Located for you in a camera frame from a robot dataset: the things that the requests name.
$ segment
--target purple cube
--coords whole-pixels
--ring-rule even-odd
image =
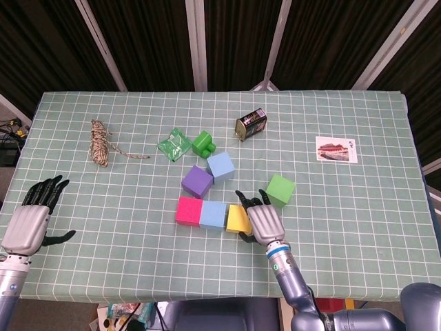
[[[182,180],[184,191],[189,192],[193,197],[202,199],[213,185],[213,176],[196,165],[188,172]]]

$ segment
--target coiled rope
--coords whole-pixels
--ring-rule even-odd
[[[149,159],[148,155],[133,155],[123,152],[117,148],[113,143],[108,141],[107,136],[112,135],[108,132],[103,125],[103,122],[96,119],[92,120],[92,134],[90,139],[90,156],[93,162],[99,164],[100,166],[107,167],[107,158],[109,156],[108,145],[112,146],[114,150],[118,153],[129,157],[131,159]]]

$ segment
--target blue ring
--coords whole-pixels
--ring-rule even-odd
[[[282,247],[276,248],[275,250],[272,250],[271,252],[267,253],[268,259],[270,257],[272,257],[274,254],[276,254],[277,252],[280,252],[282,250],[289,250],[289,247],[288,246],[282,246]]]

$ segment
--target tin can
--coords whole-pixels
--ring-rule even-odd
[[[262,108],[259,108],[250,112],[248,115],[245,115],[241,119],[237,119],[234,132],[241,141],[244,141],[253,134],[263,131],[266,124],[267,115]]]

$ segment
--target green grid tablecloth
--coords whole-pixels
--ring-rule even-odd
[[[267,128],[245,142],[235,120],[262,107]],[[111,152],[90,161],[90,121],[112,142],[147,160]],[[287,240],[318,297],[396,299],[409,283],[441,284],[427,195],[407,106],[397,92],[45,93],[0,216],[3,236],[14,209],[37,181],[70,180],[48,235],[68,243],[32,258],[22,296],[72,301],[149,301],[219,296],[281,296],[264,248],[236,234],[176,225],[181,179],[206,160],[188,152],[170,163],[156,148],[174,128],[194,139],[211,132],[228,151],[234,180],[212,201],[238,203],[272,175],[296,183],[280,211]],[[358,163],[316,160],[316,136],[353,138]]]

